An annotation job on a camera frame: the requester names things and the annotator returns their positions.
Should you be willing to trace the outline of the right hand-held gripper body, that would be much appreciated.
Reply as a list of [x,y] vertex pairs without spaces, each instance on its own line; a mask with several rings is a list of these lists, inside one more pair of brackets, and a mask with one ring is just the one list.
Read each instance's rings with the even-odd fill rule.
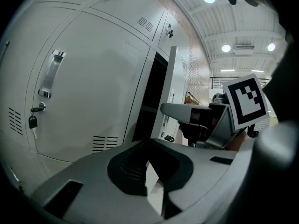
[[250,74],[223,83],[223,93],[213,96],[210,136],[205,148],[224,149],[245,129],[269,117],[268,106],[260,82]]

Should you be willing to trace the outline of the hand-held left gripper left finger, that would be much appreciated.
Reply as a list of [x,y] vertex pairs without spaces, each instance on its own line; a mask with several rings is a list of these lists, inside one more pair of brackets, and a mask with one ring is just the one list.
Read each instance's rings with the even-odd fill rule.
[[235,151],[136,141],[77,160],[32,199],[61,222],[194,222],[208,213],[212,190],[235,157]]

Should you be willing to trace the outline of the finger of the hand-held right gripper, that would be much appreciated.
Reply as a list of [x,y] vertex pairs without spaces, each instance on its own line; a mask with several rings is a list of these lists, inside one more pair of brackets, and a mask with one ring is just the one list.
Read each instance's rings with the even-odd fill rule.
[[212,109],[208,106],[163,103],[160,110],[181,123],[195,126],[212,125]]
[[211,134],[211,131],[205,126],[196,126],[179,122],[179,129],[182,131],[185,139],[188,139],[188,146],[194,147],[198,141],[205,142]]

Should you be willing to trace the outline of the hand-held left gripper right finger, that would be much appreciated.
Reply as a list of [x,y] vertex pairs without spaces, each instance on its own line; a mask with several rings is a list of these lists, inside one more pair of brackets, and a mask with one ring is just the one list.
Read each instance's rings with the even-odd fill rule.
[[[218,176],[216,161],[227,151],[191,148],[195,191],[201,198],[182,212],[183,221],[294,221],[299,213],[299,125],[281,122],[242,143]],[[218,177],[204,192],[200,182]]]

